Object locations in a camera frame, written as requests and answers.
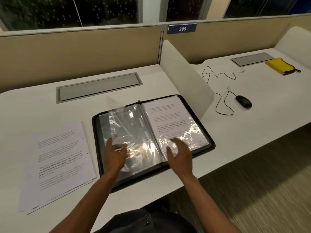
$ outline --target black mouse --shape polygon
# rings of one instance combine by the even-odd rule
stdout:
[[[235,99],[246,109],[249,109],[252,106],[252,103],[249,101],[249,99],[245,98],[244,96],[236,96]]]

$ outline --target forearm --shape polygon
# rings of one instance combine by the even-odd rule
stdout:
[[[181,178],[188,195],[208,233],[239,233],[240,230],[220,211],[195,176]]]
[[[50,233],[89,233],[116,178],[117,175],[113,173],[104,174],[94,183],[72,212]]]

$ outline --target person's left arm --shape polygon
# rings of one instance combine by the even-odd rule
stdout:
[[[50,233],[89,233],[118,178],[127,157],[126,145],[112,145],[109,138],[104,151],[104,175],[89,189],[72,212]]]

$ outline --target white desk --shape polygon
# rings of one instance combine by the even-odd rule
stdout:
[[[311,71],[273,49],[267,52],[274,57],[283,57],[285,61],[301,69],[301,74],[281,76],[267,66],[258,64],[245,67],[245,73],[241,76],[237,74],[236,81],[228,79],[228,82],[218,82],[211,75],[209,84],[215,92],[223,90],[222,94],[225,94],[228,83],[234,93],[250,99],[253,107],[245,110],[234,101],[234,97],[228,96],[226,101],[232,106],[235,115],[222,116],[215,112],[218,101],[216,95],[211,108],[202,119],[203,125],[216,143],[216,148],[193,160],[193,172],[197,177],[311,121],[311,108],[307,104],[311,97],[311,91],[308,89]],[[239,68],[229,61],[229,58],[232,56],[211,59],[194,67],[200,74],[206,65],[210,65],[215,73],[224,70],[227,74],[236,69],[238,71]],[[138,72],[143,82],[142,86],[61,104],[55,103],[56,87],[132,72]],[[127,105],[138,99],[148,100],[177,93],[160,66],[154,65],[0,94],[0,231],[49,232],[68,215],[91,186],[86,185],[30,215],[17,213],[25,161],[19,144],[25,142],[31,132],[49,130],[68,121],[82,121],[98,176],[91,118],[97,113],[112,109],[108,107],[106,97],[110,96]],[[115,214],[140,208],[181,186],[182,183],[173,171],[167,170],[111,194],[92,231],[98,230]]]

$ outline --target white desk divider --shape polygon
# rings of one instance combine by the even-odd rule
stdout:
[[[160,66],[201,119],[214,100],[213,90],[169,40],[163,42]]]
[[[311,69],[311,32],[301,27],[292,27],[274,49]]]

